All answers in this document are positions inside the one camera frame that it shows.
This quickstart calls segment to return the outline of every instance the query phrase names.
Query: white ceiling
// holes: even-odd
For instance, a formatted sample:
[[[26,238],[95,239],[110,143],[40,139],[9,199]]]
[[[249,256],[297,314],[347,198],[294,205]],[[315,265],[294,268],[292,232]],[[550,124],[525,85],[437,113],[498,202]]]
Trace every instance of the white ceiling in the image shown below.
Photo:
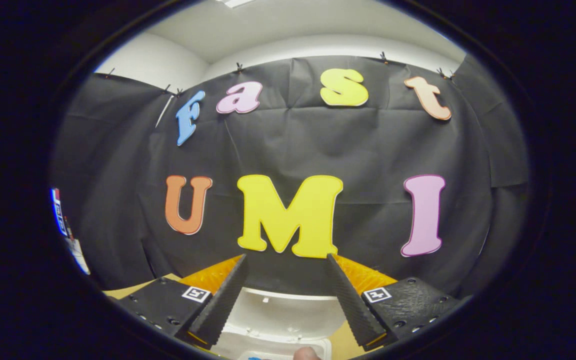
[[[461,62],[464,51],[377,0],[254,0],[230,8],[204,0],[148,30],[209,64],[248,48],[307,35],[368,35],[410,43]]]

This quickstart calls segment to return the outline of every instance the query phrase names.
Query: black fabric backdrop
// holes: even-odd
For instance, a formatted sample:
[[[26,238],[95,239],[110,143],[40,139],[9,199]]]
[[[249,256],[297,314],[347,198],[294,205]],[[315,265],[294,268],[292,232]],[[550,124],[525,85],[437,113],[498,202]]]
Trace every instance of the black fabric backdrop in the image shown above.
[[[369,93],[364,105],[323,102],[320,75],[332,68],[361,73]],[[156,128],[169,93],[135,80],[94,75],[64,119],[52,184],[61,190],[64,214],[103,289],[170,272],[187,276],[247,253],[248,287],[330,295],[324,259],[237,244],[243,234],[240,177],[269,176],[287,206],[304,179],[330,175],[343,181],[333,218],[339,255],[396,279],[417,276],[445,292],[466,295],[514,246],[529,164],[519,120],[482,66],[467,56],[455,74],[454,80],[444,79],[409,64],[365,57],[285,59],[186,89],[172,98]],[[414,90],[403,83],[414,76],[439,88],[439,102],[452,112],[449,121],[423,110]],[[247,114],[217,113],[226,90],[248,81],[263,84],[259,107]],[[196,131],[177,146],[176,112],[198,91],[206,97]],[[403,257],[400,249],[412,224],[412,199],[403,182],[421,174],[446,181],[438,230],[443,243],[434,253]],[[166,221],[166,178],[171,175],[213,180],[203,226],[194,235],[176,232]],[[190,214],[191,189],[186,185],[181,195],[184,218]],[[500,214],[513,216],[501,218],[501,228],[491,226]],[[483,248],[493,249],[492,255]],[[480,254],[487,255],[485,263],[478,261]]]

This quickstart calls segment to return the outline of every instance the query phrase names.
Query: white container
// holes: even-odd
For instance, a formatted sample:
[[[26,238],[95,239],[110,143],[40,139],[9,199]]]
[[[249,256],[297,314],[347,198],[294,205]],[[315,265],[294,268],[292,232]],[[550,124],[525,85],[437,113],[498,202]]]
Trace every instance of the white container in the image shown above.
[[[327,337],[346,321],[335,296],[304,296],[243,287],[219,341],[210,351],[231,360],[292,360],[311,347],[331,360]]]

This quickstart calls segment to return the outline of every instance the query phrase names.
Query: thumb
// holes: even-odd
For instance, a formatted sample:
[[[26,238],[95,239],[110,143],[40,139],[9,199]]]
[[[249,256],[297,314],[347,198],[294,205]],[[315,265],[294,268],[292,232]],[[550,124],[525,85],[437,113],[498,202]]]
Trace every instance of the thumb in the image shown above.
[[[322,360],[312,347],[306,346],[294,352],[292,360]]]

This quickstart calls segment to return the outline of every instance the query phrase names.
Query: letter m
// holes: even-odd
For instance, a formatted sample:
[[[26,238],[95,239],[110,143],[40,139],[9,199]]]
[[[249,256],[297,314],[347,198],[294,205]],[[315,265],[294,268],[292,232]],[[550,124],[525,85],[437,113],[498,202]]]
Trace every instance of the letter m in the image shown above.
[[[244,193],[244,234],[237,240],[244,249],[264,251],[268,244],[261,238],[261,226],[277,253],[283,253],[299,228],[299,239],[292,247],[297,256],[326,258],[336,254],[332,244],[332,218],[342,180],[316,175],[301,183],[286,209],[268,176],[246,175],[237,187]]]

